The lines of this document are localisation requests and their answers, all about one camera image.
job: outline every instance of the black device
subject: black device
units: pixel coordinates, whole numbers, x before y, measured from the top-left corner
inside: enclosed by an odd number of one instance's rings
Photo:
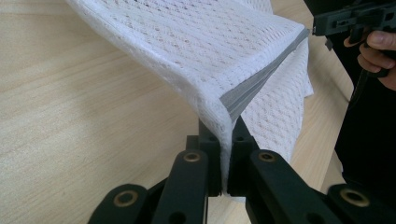
[[[202,224],[208,197],[221,194],[219,141],[200,122],[170,175],[151,189],[126,184],[111,190],[90,224]],[[396,223],[396,214],[370,193],[346,184],[327,195],[309,188],[274,151],[260,150],[244,121],[236,122],[228,193],[246,197],[253,224]]]
[[[363,41],[364,33],[372,31],[396,32],[396,1],[377,1],[336,9],[330,12],[314,14],[313,35],[334,35],[350,31],[350,44]],[[392,59],[396,59],[396,51],[382,50]],[[364,86],[369,77],[386,77],[388,69],[381,69],[378,73],[361,71],[361,75],[352,94],[349,107],[351,109],[359,101]]]

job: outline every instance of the stack of fabric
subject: stack of fabric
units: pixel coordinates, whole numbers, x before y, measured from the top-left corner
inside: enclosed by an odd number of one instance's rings
[[[290,160],[312,93],[308,31],[274,15],[269,0],[66,1],[187,100],[220,141],[224,189],[241,115],[260,148]]]

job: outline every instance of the brass screw insert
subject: brass screw insert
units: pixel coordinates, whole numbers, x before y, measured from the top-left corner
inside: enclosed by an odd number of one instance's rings
[[[195,162],[201,159],[201,156],[198,153],[190,152],[184,155],[183,159],[189,162]]]
[[[355,206],[367,207],[370,205],[370,200],[366,196],[364,196],[362,193],[360,193],[356,190],[342,189],[340,191],[340,195],[345,201],[347,201]]]
[[[260,153],[260,154],[259,154],[259,159],[260,159],[261,161],[269,161],[269,162],[272,162],[272,161],[275,161],[275,160],[276,160],[275,157],[274,157],[274,155],[271,154],[271,153],[268,153],[268,152],[262,152],[262,153]]]
[[[116,197],[114,197],[113,203],[117,207],[127,207],[134,204],[137,201],[138,193],[134,190],[125,190]]]

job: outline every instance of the light wood surface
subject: light wood surface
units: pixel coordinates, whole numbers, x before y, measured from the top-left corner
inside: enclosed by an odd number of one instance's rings
[[[275,13],[311,27],[303,0]],[[315,94],[291,165],[321,189],[352,86],[310,36]],[[63,0],[0,1],[0,223],[86,223],[116,186],[164,179],[198,118],[156,75],[94,33]],[[249,223],[209,200],[208,223]]]

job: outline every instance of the human hand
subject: human hand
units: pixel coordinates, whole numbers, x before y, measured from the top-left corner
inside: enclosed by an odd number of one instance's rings
[[[396,34],[373,31],[367,35],[366,41],[370,48],[361,44],[361,55],[358,56],[359,64],[372,73],[377,73],[382,68],[388,69],[388,75],[380,77],[379,81],[388,89],[396,91],[396,61],[380,51],[381,49],[396,50]],[[346,47],[354,46],[349,44],[349,38],[344,41],[344,45]]]

